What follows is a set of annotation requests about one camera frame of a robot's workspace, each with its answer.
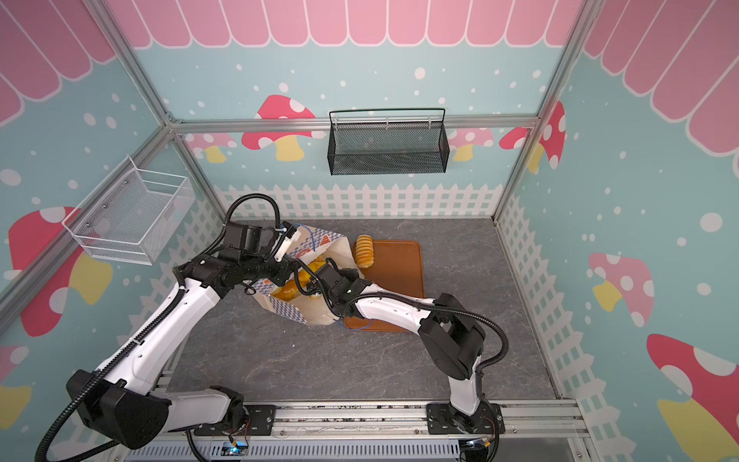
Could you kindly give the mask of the checkered paper bag blue handles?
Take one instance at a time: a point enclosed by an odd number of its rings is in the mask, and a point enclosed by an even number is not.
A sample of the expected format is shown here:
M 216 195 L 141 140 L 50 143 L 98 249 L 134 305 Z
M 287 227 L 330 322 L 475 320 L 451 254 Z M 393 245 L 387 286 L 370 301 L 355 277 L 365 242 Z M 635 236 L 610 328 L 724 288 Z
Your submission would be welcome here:
M 346 236 L 325 229 L 296 225 L 297 238 L 287 248 L 287 255 L 306 264 L 314 273 L 332 259 L 340 269 L 357 270 Z M 302 294 L 294 283 L 294 272 L 290 269 L 288 281 L 278 287 L 271 279 L 261 279 L 254 285 L 252 298 L 266 311 L 302 325 L 332 325 L 339 317 L 334 315 L 319 291 L 315 279 L 298 267 L 300 286 L 310 296 Z

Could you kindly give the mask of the ridged yellow fake bread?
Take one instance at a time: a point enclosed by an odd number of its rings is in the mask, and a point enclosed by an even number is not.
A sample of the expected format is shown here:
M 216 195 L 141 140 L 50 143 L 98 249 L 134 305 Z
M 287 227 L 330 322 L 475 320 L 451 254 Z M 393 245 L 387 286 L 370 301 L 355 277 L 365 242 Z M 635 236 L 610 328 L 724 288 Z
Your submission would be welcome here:
M 375 263 L 375 242 L 369 235 L 357 237 L 354 246 L 354 261 L 359 269 L 369 269 Z

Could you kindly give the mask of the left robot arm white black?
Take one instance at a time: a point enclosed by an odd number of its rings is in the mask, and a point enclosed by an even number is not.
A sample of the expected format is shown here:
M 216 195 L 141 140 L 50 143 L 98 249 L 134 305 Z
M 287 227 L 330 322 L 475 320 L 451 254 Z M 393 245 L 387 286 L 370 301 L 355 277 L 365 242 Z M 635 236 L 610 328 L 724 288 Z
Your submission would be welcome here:
M 261 246 L 261 228 L 235 223 L 234 212 L 244 202 L 264 200 L 273 208 L 273 237 Z M 83 461 L 118 445 L 142 448 L 162 433 L 192 431 L 200 425 L 237 431 L 247 423 L 244 398 L 214 386 L 194 394 L 158 396 L 159 374 L 196 324 L 233 289 L 267 279 L 285 282 L 298 267 L 287 256 L 298 236 L 282 221 L 274 198 L 252 192 L 228 208 L 219 236 L 194 259 L 173 268 L 176 284 L 154 314 L 111 357 L 93 372 L 78 371 L 67 381 L 71 402 L 40 440 L 35 453 L 45 461 L 54 439 L 74 414 L 107 442 L 72 460 Z

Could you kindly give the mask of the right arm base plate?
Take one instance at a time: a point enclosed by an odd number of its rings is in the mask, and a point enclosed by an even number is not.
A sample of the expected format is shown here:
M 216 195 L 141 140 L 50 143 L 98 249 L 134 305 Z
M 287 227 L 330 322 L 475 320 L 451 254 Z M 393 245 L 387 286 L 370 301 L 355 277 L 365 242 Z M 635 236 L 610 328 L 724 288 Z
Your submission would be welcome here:
M 432 435 L 502 435 L 506 433 L 502 409 L 483 400 L 477 411 L 468 416 L 448 402 L 432 402 L 426 406 L 427 431 Z

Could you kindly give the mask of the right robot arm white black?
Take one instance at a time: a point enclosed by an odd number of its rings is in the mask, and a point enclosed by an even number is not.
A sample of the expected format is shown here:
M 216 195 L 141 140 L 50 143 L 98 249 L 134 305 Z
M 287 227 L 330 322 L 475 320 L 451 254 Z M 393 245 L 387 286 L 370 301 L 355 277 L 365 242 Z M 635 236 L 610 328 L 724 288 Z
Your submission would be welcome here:
M 296 286 L 304 295 L 319 294 L 329 311 L 347 317 L 384 321 L 417 335 L 433 362 L 448 377 L 450 400 L 432 404 L 429 431 L 460 434 L 504 433 L 503 418 L 482 391 L 484 370 L 508 354 L 510 343 L 494 321 L 466 310 L 450 294 L 411 298 L 363 279 L 356 269 L 341 269 L 329 258 L 317 271 L 299 259 L 288 261 L 309 275 Z

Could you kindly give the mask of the yellow fake croissant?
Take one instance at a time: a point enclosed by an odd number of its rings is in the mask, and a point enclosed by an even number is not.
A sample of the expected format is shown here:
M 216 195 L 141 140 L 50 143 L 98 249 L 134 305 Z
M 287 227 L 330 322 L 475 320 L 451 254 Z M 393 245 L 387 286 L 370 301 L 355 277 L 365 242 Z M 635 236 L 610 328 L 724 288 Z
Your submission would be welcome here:
M 298 261 L 292 262 L 294 281 L 296 281 L 296 286 L 301 295 L 315 296 L 321 292 L 316 275 L 318 274 L 318 270 L 325 264 L 326 262 L 321 258 L 307 265 L 299 263 Z

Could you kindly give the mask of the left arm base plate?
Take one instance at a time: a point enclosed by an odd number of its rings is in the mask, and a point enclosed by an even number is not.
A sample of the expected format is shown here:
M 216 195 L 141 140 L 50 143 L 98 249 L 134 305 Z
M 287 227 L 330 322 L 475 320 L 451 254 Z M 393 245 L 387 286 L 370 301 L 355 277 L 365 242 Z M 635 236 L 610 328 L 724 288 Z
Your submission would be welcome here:
M 229 411 L 219 423 L 204 423 L 194 430 L 196 436 L 271 436 L 275 424 L 275 405 L 248 404 Z

